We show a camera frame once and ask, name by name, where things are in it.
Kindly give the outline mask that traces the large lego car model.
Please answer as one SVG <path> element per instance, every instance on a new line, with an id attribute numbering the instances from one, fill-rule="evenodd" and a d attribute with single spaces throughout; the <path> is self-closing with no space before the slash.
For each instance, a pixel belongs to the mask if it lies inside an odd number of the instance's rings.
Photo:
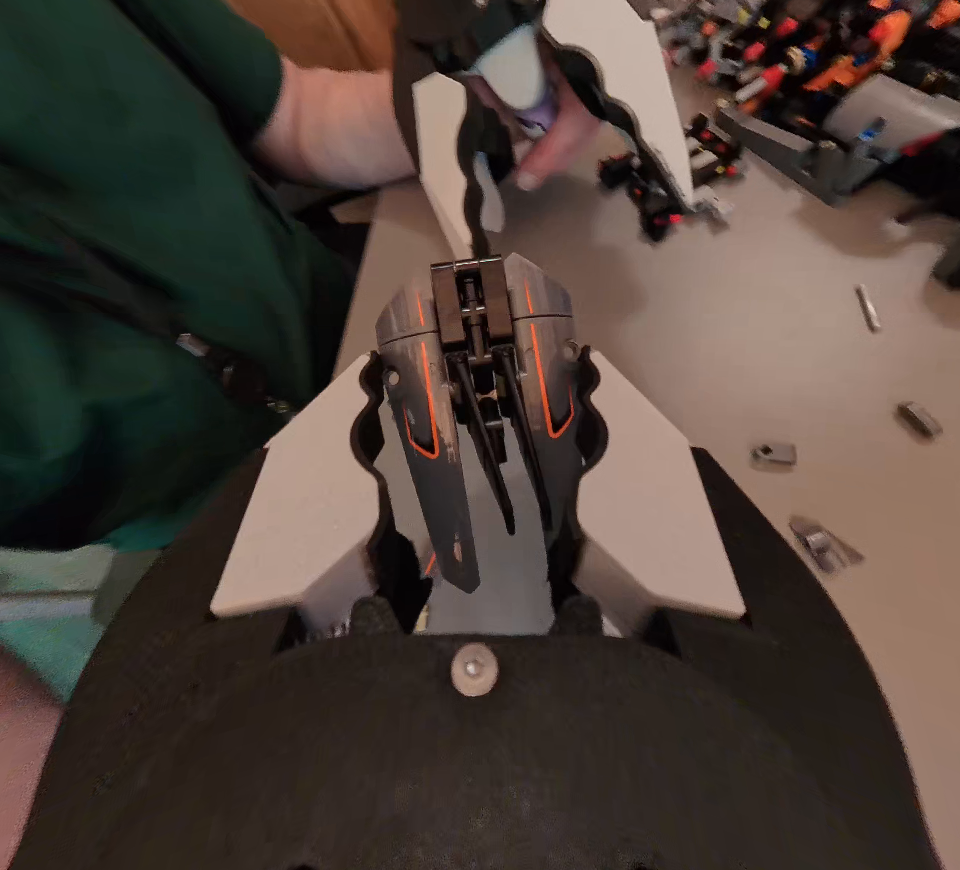
<path id="1" fill-rule="evenodd" d="M 959 0 L 654 0 L 661 42 L 726 90 L 711 123 L 822 203 L 874 181 L 958 219 Z"/>

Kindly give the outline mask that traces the small black lego assembly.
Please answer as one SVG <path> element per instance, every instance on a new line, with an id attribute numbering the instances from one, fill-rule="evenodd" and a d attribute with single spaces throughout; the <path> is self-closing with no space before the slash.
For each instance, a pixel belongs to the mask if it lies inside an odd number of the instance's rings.
<path id="1" fill-rule="evenodd" d="M 714 186 L 745 175 L 744 145 L 716 128 L 707 115 L 696 115 L 683 131 L 693 188 L 689 204 L 668 191 L 646 153 L 606 157 L 597 166 L 599 186 L 606 192 L 626 193 L 637 211 L 641 235 L 653 243 L 662 242 L 692 216 L 703 217 L 716 228 L 727 227 L 734 206 Z"/>

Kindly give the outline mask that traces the grey angled lego piece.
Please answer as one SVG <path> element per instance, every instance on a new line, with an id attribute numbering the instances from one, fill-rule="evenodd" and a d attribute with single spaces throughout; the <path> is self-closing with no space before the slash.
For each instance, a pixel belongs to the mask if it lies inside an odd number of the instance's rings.
<path id="1" fill-rule="evenodd" d="M 865 556 L 820 522 L 793 516 L 789 527 L 809 560 L 825 575 L 835 575 L 865 561 Z"/>

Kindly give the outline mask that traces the person's left forearm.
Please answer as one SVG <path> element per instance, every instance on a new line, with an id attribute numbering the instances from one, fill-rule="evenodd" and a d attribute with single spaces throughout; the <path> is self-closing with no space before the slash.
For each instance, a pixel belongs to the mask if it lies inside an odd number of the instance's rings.
<path id="1" fill-rule="evenodd" d="M 281 58 L 277 102 L 252 148 L 280 176 L 306 185 L 369 190 L 414 178 L 390 71 L 306 69 Z"/>

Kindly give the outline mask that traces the person's left hand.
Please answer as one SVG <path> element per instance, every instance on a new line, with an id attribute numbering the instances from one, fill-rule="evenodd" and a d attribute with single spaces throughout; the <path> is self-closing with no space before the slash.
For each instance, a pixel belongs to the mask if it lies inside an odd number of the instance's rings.
<path id="1" fill-rule="evenodd" d="M 524 192 L 533 192 L 548 178 L 567 171 L 590 149 L 603 124 L 561 73 L 552 74 L 551 88 L 557 106 L 553 126 L 538 140 L 525 139 L 513 148 L 517 157 L 513 181 Z"/>

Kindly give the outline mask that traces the person's right forearm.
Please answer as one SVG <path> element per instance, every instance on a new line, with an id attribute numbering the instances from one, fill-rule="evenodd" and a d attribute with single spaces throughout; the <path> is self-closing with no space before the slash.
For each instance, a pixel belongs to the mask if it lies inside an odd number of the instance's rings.
<path id="1" fill-rule="evenodd" d="M 10 868 L 64 707 L 48 687 L 1 651 L 1 868 Z"/>

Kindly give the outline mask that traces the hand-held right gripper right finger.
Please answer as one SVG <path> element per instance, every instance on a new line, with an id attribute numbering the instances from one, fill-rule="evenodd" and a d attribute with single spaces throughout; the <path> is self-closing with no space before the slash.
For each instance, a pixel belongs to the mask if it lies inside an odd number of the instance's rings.
<path id="1" fill-rule="evenodd" d="M 600 352 L 574 384 L 581 468 L 549 547 L 555 610 L 593 600 L 608 634 L 642 634 L 664 609 L 747 614 L 687 438 Z"/>

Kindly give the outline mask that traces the dark grey lego wing assembly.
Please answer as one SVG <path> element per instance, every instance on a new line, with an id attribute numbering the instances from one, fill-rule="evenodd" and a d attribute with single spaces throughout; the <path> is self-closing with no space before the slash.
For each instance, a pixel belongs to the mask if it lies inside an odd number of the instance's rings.
<path id="1" fill-rule="evenodd" d="M 519 254 L 432 264 L 402 288 L 376 335 L 387 395 L 442 578 L 481 583 L 460 432 L 474 444 L 507 532 L 517 522 L 501 471 L 506 424 L 547 543 L 584 472 L 579 344 L 567 289 Z"/>

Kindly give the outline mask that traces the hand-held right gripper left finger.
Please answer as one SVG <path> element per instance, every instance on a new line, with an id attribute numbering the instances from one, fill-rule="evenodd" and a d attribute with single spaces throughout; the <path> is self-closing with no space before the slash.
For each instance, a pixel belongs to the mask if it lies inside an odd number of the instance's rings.
<path id="1" fill-rule="evenodd" d="M 383 399 L 383 361 L 363 354 L 267 445 L 210 601 L 214 616 L 290 608 L 328 634 L 356 600 L 379 595 L 406 632 L 416 627 L 421 563 L 375 466 Z"/>

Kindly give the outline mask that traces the grey curved lego piece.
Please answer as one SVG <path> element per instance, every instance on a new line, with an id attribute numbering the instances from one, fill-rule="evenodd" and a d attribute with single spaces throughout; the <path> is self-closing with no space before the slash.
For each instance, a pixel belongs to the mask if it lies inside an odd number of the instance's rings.
<path id="1" fill-rule="evenodd" d="M 943 433 L 942 424 L 921 404 L 903 401 L 895 409 L 897 419 L 922 438 L 935 440 Z"/>

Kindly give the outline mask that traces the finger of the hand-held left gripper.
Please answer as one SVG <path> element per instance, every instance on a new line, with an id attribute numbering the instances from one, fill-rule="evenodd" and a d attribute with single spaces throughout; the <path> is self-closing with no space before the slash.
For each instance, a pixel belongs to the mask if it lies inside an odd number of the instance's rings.
<path id="1" fill-rule="evenodd" d="M 462 82 L 433 72 L 413 87 L 418 174 L 457 261 L 492 253 L 496 181 L 480 148 L 486 106 Z"/>
<path id="2" fill-rule="evenodd" d="M 606 120 L 646 154 L 669 198 L 692 209 L 687 137 L 654 23 L 630 0 L 546 0 L 544 35 L 593 68 Z"/>

